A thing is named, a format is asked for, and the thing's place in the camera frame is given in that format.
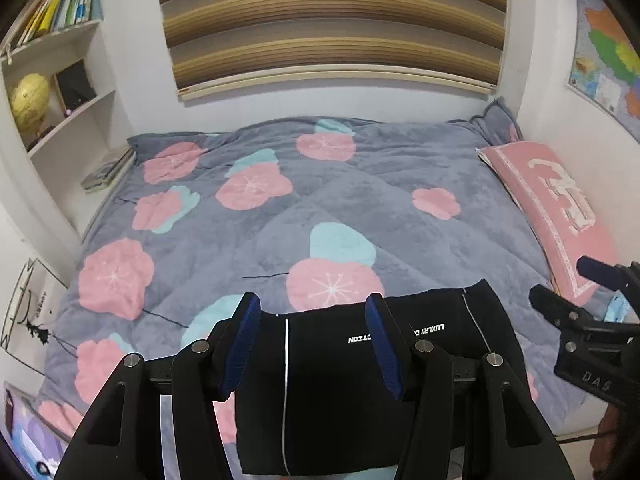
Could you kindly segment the black hooded jacket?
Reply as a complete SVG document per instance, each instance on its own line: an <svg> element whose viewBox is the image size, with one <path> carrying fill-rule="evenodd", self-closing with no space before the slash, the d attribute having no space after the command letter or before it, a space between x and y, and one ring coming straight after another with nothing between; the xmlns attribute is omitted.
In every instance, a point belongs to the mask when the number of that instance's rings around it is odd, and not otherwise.
<svg viewBox="0 0 640 480"><path fill-rule="evenodd" d="M526 381L521 346L486 281L386 302L399 325L450 356L495 351ZM234 419L243 474L317 477L396 465L411 408L383 382L363 304L341 304L262 314Z"/></svg>

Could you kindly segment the blue tissue pack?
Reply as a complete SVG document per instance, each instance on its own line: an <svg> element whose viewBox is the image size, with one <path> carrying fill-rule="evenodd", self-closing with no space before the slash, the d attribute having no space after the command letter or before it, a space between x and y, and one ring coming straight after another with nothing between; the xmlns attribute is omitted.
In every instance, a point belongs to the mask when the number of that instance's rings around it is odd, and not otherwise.
<svg viewBox="0 0 640 480"><path fill-rule="evenodd" d="M629 310L630 304L628 300L622 294L616 292L608 303L603 321L610 323L625 323Z"/></svg>

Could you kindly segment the pink patterned pillow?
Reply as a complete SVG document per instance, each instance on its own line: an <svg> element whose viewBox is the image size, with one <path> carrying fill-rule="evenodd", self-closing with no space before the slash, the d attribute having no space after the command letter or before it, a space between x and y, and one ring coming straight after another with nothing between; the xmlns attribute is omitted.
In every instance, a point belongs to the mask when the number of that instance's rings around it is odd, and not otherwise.
<svg viewBox="0 0 640 480"><path fill-rule="evenodd" d="M578 274L582 256L613 264L617 254L577 182L544 144L518 141L478 151L495 171L534 231L550 266L557 294L579 307L599 288Z"/></svg>

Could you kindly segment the purple illustrated box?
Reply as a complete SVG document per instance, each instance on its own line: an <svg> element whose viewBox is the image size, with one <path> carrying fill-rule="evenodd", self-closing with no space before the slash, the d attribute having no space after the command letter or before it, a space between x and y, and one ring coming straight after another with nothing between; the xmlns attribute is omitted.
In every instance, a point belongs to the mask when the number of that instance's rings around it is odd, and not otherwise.
<svg viewBox="0 0 640 480"><path fill-rule="evenodd" d="M7 382L3 385L4 432L9 446L32 479L53 479L67 442L34 410L32 399Z"/></svg>

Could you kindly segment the white cat print bag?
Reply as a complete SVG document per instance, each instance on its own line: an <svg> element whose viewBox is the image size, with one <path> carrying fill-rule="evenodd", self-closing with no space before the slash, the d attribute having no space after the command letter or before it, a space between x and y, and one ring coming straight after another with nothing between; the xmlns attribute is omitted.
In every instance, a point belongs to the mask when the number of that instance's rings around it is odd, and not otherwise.
<svg viewBox="0 0 640 480"><path fill-rule="evenodd" d="M1 349L41 376L66 290L65 284L40 259L29 258L4 315Z"/></svg>

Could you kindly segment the grey floral bed quilt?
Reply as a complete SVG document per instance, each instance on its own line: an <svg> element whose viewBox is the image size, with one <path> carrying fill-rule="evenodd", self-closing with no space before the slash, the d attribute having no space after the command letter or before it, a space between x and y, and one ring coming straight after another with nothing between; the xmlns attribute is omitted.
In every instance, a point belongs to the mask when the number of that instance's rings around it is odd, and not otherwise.
<svg viewBox="0 0 640 480"><path fill-rule="evenodd" d="M557 378L555 330L529 304L551 270L478 151L521 139L510 110L443 124L276 119L229 133L142 134L54 324L37 413L66 437L130 352L171 356L254 292L262 313L363 304L486 281L553 430L585 395ZM232 474L234 393L216 405Z"/></svg>

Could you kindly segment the stack of flat books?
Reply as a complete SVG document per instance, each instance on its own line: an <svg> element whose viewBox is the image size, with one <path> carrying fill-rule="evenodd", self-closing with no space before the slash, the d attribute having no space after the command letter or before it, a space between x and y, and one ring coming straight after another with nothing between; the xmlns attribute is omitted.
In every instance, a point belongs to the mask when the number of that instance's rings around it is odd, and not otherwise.
<svg viewBox="0 0 640 480"><path fill-rule="evenodd" d="M106 188L132 156L134 156L134 149L128 145L108 152L99 165L81 181L82 189L85 192L93 192Z"/></svg>

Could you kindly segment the white bookshelf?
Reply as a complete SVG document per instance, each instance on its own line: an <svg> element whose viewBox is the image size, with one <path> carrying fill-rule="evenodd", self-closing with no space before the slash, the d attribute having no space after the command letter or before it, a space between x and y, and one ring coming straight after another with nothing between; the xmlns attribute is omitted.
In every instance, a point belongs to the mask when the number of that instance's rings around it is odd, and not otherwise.
<svg viewBox="0 0 640 480"><path fill-rule="evenodd" d="M34 172L38 185L62 216L64 226L78 240L84 240L90 232L127 165L106 188L85 192L81 181L108 152L127 145L134 133L120 99L103 22L104 13L102 21L43 37L1 55L11 132L24 146L27 169ZM65 116L53 76L78 60L85 62L96 97ZM10 109L10 93L31 73L49 79L49 106L38 130L21 134Z"/></svg>

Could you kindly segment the yellow globe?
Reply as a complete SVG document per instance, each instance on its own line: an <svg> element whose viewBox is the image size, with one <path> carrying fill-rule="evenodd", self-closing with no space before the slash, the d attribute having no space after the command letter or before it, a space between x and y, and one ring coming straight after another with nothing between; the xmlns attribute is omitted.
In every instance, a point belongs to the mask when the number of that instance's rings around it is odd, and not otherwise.
<svg viewBox="0 0 640 480"><path fill-rule="evenodd" d="M10 109L19 133L33 133L46 118L50 99L49 79L38 73L25 75L10 93Z"/></svg>

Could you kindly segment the striped window blind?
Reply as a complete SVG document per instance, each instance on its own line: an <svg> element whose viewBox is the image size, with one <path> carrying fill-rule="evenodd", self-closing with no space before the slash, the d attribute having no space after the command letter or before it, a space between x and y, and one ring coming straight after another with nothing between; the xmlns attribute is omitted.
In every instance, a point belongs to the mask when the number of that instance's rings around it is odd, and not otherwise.
<svg viewBox="0 0 640 480"><path fill-rule="evenodd" d="M494 90L508 0L160 0L183 100L296 80Z"/></svg>

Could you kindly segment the row of upright books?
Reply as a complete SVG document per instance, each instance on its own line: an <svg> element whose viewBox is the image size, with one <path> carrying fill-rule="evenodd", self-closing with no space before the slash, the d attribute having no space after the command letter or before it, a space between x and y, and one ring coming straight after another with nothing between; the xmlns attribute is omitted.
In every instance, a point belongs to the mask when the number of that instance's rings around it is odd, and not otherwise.
<svg viewBox="0 0 640 480"><path fill-rule="evenodd" d="M35 40L103 20L102 0L26 0L1 39L1 54Z"/></svg>

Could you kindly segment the colourful wall map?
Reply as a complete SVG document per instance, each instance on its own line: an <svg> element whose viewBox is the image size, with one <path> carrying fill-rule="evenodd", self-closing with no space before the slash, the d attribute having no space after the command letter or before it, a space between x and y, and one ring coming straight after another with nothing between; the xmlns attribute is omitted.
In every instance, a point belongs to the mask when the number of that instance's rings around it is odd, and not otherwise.
<svg viewBox="0 0 640 480"><path fill-rule="evenodd" d="M576 40L568 83L638 138L638 53L604 0L576 1Z"/></svg>

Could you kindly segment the black picture frame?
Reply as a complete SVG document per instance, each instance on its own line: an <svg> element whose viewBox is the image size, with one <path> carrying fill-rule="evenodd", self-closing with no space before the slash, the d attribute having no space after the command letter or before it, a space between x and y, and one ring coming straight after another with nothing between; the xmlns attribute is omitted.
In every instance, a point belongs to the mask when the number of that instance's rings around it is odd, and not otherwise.
<svg viewBox="0 0 640 480"><path fill-rule="evenodd" d="M78 107L96 97L83 60L56 73L53 80L65 116L70 116Z"/></svg>

